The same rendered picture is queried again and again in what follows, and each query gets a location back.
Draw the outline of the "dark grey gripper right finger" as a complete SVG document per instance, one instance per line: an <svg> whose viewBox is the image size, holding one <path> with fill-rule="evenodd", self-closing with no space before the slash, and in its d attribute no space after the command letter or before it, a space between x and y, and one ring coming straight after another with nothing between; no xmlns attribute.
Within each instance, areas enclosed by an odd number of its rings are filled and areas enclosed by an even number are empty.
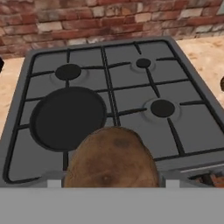
<svg viewBox="0 0 224 224"><path fill-rule="evenodd" d="M188 187L201 187L201 183L190 180L179 171L160 171L159 172L159 185L161 187L175 187L175 188L188 188Z"/></svg>

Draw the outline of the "brown potato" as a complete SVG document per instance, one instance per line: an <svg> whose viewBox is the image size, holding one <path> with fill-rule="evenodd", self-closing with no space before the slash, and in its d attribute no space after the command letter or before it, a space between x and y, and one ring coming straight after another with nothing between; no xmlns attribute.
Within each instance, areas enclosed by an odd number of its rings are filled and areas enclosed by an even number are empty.
<svg viewBox="0 0 224 224"><path fill-rule="evenodd" d="M131 129L109 127L95 131L75 150L67 168L65 187L158 187L153 157Z"/></svg>

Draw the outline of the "grey gas hob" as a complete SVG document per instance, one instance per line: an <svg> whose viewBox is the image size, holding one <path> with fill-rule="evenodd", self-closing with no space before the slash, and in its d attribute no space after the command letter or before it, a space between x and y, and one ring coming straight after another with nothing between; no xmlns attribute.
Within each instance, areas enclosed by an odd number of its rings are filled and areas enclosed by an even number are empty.
<svg viewBox="0 0 224 224"><path fill-rule="evenodd" d="M134 130L160 172L224 163L224 108L172 38L70 45L24 59L0 138L0 187L33 187L46 172L66 172L75 149L37 144L30 117L44 97L72 87L95 91L107 109L103 127ZM215 172L224 166L181 174L203 186Z"/></svg>

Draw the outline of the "black round pan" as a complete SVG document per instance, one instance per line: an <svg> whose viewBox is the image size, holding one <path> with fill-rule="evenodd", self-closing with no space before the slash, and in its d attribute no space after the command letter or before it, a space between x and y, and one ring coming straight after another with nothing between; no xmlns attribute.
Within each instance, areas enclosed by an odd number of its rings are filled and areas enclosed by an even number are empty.
<svg viewBox="0 0 224 224"><path fill-rule="evenodd" d="M30 132L49 151L76 149L81 141L104 126L104 100L85 87L62 88L44 97L30 117Z"/></svg>

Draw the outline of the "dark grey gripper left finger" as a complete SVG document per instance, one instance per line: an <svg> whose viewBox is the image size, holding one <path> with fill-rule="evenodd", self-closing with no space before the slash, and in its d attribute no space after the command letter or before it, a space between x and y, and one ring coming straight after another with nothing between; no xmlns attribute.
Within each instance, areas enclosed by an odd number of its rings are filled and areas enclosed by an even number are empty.
<svg viewBox="0 0 224 224"><path fill-rule="evenodd" d="M46 172L34 182L33 187L61 188L65 175L66 173L64 171Z"/></svg>

